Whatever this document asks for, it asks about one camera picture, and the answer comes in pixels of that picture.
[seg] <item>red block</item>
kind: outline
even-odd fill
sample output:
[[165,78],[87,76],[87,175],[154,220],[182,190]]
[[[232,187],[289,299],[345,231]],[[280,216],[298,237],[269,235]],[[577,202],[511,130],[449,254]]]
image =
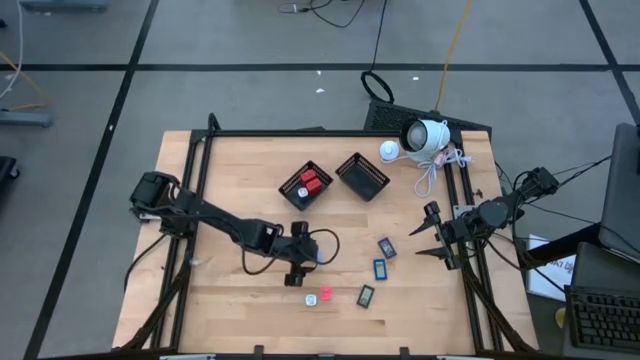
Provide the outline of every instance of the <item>red block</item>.
[[320,289],[320,299],[322,299],[322,301],[329,301],[332,296],[333,289],[331,287],[326,286]]
[[305,187],[309,190],[311,196],[318,195],[322,191],[322,182],[320,182],[320,179],[313,179],[306,183]]
[[308,183],[309,181],[313,180],[316,178],[316,172],[312,169],[307,170],[305,172],[302,173],[302,175],[300,175],[300,179],[302,180],[303,184]]

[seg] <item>black stand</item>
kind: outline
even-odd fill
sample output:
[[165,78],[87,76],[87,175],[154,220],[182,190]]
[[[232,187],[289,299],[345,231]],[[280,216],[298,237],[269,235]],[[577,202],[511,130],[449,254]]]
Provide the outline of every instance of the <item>black stand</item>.
[[545,245],[527,251],[529,254],[528,264],[525,269],[535,269],[551,261],[574,255],[578,251],[578,244],[588,242],[591,245],[602,247],[599,239],[600,223],[593,224],[566,235],[558,240],[551,241]]

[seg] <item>keyboard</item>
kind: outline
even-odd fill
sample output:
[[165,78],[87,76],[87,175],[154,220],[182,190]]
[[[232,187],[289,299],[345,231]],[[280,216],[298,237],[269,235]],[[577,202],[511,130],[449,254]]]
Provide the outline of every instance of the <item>keyboard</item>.
[[640,354],[640,292],[565,289],[574,346]]

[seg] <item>cable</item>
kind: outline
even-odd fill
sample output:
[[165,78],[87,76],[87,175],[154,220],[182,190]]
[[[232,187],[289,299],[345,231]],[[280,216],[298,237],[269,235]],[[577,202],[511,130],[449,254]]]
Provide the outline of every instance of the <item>cable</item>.
[[316,265],[328,265],[328,264],[331,264],[333,262],[333,260],[335,260],[336,256],[338,256],[338,252],[340,252],[340,237],[338,236],[338,234],[336,234],[333,230],[330,230],[330,229],[313,230],[313,231],[309,232],[309,236],[311,236],[312,234],[315,234],[315,233],[319,233],[319,232],[328,232],[331,235],[333,235],[333,237],[336,239],[336,251],[333,253],[333,256],[331,256],[331,258],[329,258],[329,260],[327,260],[325,262],[318,261],[318,259],[314,259],[312,256],[307,255],[301,249],[298,249],[298,250],[300,251],[300,253],[302,255],[304,255],[304,257],[306,257],[307,259],[309,259],[309,261],[315,263]]
[[[416,195],[421,198],[429,196],[429,194],[431,193],[431,186],[436,182],[438,178],[438,169],[442,168],[444,164],[451,164],[456,162],[461,168],[467,166],[467,164],[472,161],[472,158],[470,156],[462,156],[462,154],[462,150],[460,149],[447,149],[438,154],[433,160],[427,160],[418,163],[419,169],[427,169],[427,171],[425,171],[424,175],[422,175],[413,185],[413,191],[416,193]],[[420,184],[425,177],[427,178],[428,189],[426,194],[421,194],[418,191],[418,184]]]
[[467,4],[464,6],[464,13],[462,14],[462,18],[458,23],[458,28],[456,29],[456,33],[453,36],[453,41],[451,42],[451,46],[449,47],[449,53],[447,53],[447,59],[444,62],[444,69],[442,70],[442,77],[440,78],[440,88],[438,89],[438,100],[436,100],[435,111],[438,111],[440,108],[440,100],[442,99],[442,93],[444,91],[444,83],[447,77],[447,69],[449,68],[449,62],[451,62],[451,57],[453,56],[453,50],[456,48],[458,44],[458,38],[460,37],[460,31],[462,31],[462,26],[465,21],[467,21],[467,17],[469,17],[469,12],[471,10],[471,0],[467,0]]
[[514,269],[516,269],[518,271],[522,271],[522,268],[520,266],[518,266],[518,265],[514,264],[513,262],[511,262],[511,260],[507,259],[507,257],[504,256],[504,254],[502,254],[500,251],[498,251],[496,246],[493,245],[493,243],[489,239],[487,239],[486,242],[487,242],[487,244],[489,244],[489,247],[491,249],[493,249],[493,252],[495,252],[496,255],[498,255],[502,260],[504,260],[504,262],[509,264],[512,268],[514,268]]
[[162,234],[162,236],[160,236],[158,238],[158,240],[154,241],[151,245],[149,245],[148,248],[144,249],[143,252],[140,253],[140,255],[138,255],[133,262],[131,263],[131,265],[129,265],[129,268],[127,269],[127,273],[124,276],[124,291],[127,291],[127,284],[129,283],[129,275],[131,275],[131,271],[133,271],[133,268],[136,266],[136,264],[138,264],[138,262],[145,257],[151,250],[155,249],[156,246],[158,246],[158,244],[160,244],[160,242],[167,237],[167,234]]
[[20,0],[16,0],[16,5],[18,6],[18,69],[16,69],[16,73],[15,75],[13,75],[13,78],[11,79],[11,81],[9,82],[9,85],[7,85],[7,88],[4,89],[4,91],[0,94],[0,100],[9,92],[9,90],[11,90],[11,87],[13,86],[13,84],[16,82],[16,79],[18,78],[18,74],[20,74],[20,70],[22,70],[22,56],[24,53],[24,34],[22,31],[22,6],[20,5]]
[[316,1],[316,0],[311,0],[311,1],[309,2],[309,9],[311,10],[311,12],[312,12],[315,16],[317,16],[317,17],[318,17],[318,19],[320,19],[320,20],[322,20],[322,21],[326,22],[327,24],[329,24],[329,25],[331,25],[331,26],[337,27],[337,28],[339,28],[339,29],[345,29],[345,28],[349,27],[349,25],[351,25],[351,23],[353,22],[353,20],[355,20],[356,16],[358,16],[358,13],[360,13],[360,9],[362,9],[362,6],[364,5],[364,0],[361,0],[361,2],[360,2],[360,6],[358,6],[358,9],[357,9],[357,10],[356,10],[356,12],[353,14],[353,16],[351,17],[351,19],[350,19],[346,24],[341,25],[341,24],[336,24],[336,23],[334,23],[334,22],[332,22],[332,21],[327,20],[326,18],[324,18],[324,17],[322,17],[320,14],[318,14],[318,12],[316,11],[317,9],[321,9],[321,8],[323,8],[323,7],[325,7],[325,6],[329,5],[329,4],[331,4],[331,3],[333,2],[333,0],[328,0],[324,5],[322,5],[322,6],[317,6],[317,7],[314,7],[314,6],[313,6],[313,2],[314,2],[314,1]]
[[600,160],[598,160],[598,161],[594,162],[593,164],[591,164],[591,165],[590,165],[589,167],[587,167],[586,169],[583,169],[583,170],[577,171],[575,174],[571,175],[568,179],[566,179],[565,181],[561,182],[561,183],[560,183],[560,186],[558,186],[558,189],[559,189],[559,188],[561,188],[561,187],[563,187],[563,186],[565,186],[567,183],[569,183],[570,181],[574,180],[574,179],[575,179],[575,178],[577,178],[578,176],[580,176],[580,175],[582,175],[582,174],[586,173],[587,171],[589,171],[589,170],[593,169],[594,167],[596,167],[596,166],[598,166],[598,165],[602,164],[603,162],[605,162],[605,161],[607,161],[607,160],[609,160],[609,159],[611,159],[611,155],[606,156],[606,157],[604,157],[604,158],[602,158],[602,159],[600,159]]
[[[326,4],[320,5],[320,6],[316,6],[315,9],[322,9],[323,7],[327,6],[331,4],[331,1],[327,2]],[[282,8],[284,6],[291,6],[293,11],[282,11]],[[278,5],[278,12],[280,14],[300,14],[300,13],[306,13],[309,12],[311,10],[311,4],[309,3],[309,5],[304,6],[303,4],[300,3],[284,3],[284,4],[280,4]]]
[[615,236],[617,236],[620,240],[622,240],[623,243],[625,243],[625,245],[627,245],[628,247],[630,247],[631,249],[633,249],[633,251],[635,251],[636,253],[640,254],[640,250],[638,250],[638,248],[636,248],[635,246],[633,246],[629,241],[627,241],[627,239],[625,239],[622,235],[620,235],[617,231],[611,229],[610,227],[607,227],[605,225],[599,224],[595,221],[591,221],[591,220],[587,220],[587,219],[582,219],[576,216],[572,216],[572,215],[567,215],[558,211],[553,211],[553,210],[548,210],[545,208],[542,208],[540,206],[537,205],[533,205],[533,204],[525,204],[525,205],[529,205],[529,206],[533,206],[534,208],[540,210],[540,211],[544,211],[550,214],[555,214],[555,215],[559,215],[559,216],[564,216],[568,219],[573,219],[573,220],[577,220],[577,221],[582,221],[585,222],[587,224],[592,224],[592,225],[600,225],[600,227],[602,227],[603,229],[610,231],[611,233],[613,233]]
[[[607,156],[605,159],[610,160],[610,159],[611,159],[611,155]],[[551,175],[556,176],[556,175],[564,174],[564,173],[569,172],[569,171],[571,171],[571,170],[576,170],[576,169],[580,169],[581,167],[585,167],[585,166],[587,166],[587,165],[595,164],[596,162],[597,162],[597,161],[591,161],[591,162],[588,162],[588,163],[584,163],[584,164],[582,164],[582,165],[574,166],[574,167],[568,168],[568,169],[566,169],[566,170],[562,170],[562,171],[554,172],[554,173],[552,173]]]
[[500,166],[500,164],[498,164],[497,161],[494,161],[493,163],[496,164],[496,167],[498,168],[498,170],[500,170],[500,174],[498,175],[498,179],[502,179],[502,176],[504,175],[504,177],[507,179],[507,183],[509,184],[509,186],[511,188],[513,188],[513,183],[511,182],[511,179],[509,178],[509,175],[507,175],[507,173],[502,169],[502,166]]
[[29,104],[29,105],[17,106],[9,109],[9,111],[36,109],[36,108],[46,107],[49,105],[49,96],[47,95],[46,91],[44,91],[40,86],[38,86],[38,84],[36,84],[35,81],[31,80],[31,78],[24,71],[21,71],[20,69],[18,69],[18,67],[11,61],[11,59],[9,59],[2,52],[0,52],[0,58],[2,58],[4,62],[9,64],[9,66],[11,66],[16,72],[19,72],[20,76],[22,76],[29,83],[29,85],[31,85],[38,92],[40,97],[44,99],[44,103],[42,104]]
[[[313,6],[313,3],[315,1],[316,0],[309,1],[309,5],[307,5],[307,6],[304,6],[304,5],[300,4],[300,3],[294,3],[294,2],[283,3],[283,4],[278,5],[278,12],[280,14],[302,14],[302,13],[306,13],[306,12],[311,11],[316,17],[318,17],[318,19],[326,22],[327,24],[329,24],[329,25],[331,25],[333,27],[340,28],[340,29],[345,29],[345,28],[349,27],[349,25],[351,25],[353,20],[355,20],[356,16],[358,16],[358,14],[360,13],[360,10],[362,9],[362,6],[364,5],[364,0],[361,0],[360,5],[358,6],[358,9],[356,9],[356,12],[353,14],[351,19],[349,19],[349,21],[346,24],[336,24],[336,23],[328,20],[327,18],[323,17],[322,15],[318,14],[318,12],[316,11],[318,9],[322,9],[323,7],[329,6],[333,2],[333,0],[327,0],[327,2],[322,4],[322,5]],[[282,10],[284,6],[291,6],[291,10],[290,11]]]
[[[384,23],[384,14],[386,13],[386,11],[387,0],[384,0],[384,3],[382,4],[382,13],[380,14],[380,23],[378,24],[378,36],[376,37],[376,48],[373,51],[373,60],[371,61],[371,67],[369,67],[368,71],[363,71],[362,74],[360,74],[360,82],[362,83],[362,87],[364,87],[364,90],[372,99],[393,104],[396,99],[393,97],[393,91],[391,90],[391,87],[386,83],[386,81],[382,79],[382,77],[380,77],[380,75],[373,72],[373,68],[376,66],[376,59],[378,57],[378,45],[380,44],[380,34],[382,34],[382,24]],[[371,87],[367,83],[367,77],[372,78],[378,83],[378,85],[380,85],[380,87],[382,87],[384,92],[387,93],[389,100],[382,99],[371,89]]]

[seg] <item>computer monitor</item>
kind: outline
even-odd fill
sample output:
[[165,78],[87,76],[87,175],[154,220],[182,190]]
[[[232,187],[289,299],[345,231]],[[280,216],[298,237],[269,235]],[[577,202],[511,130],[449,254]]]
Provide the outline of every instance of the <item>computer monitor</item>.
[[640,128],[619,124],[613,141],[600,242],[613,252],[640,259]]

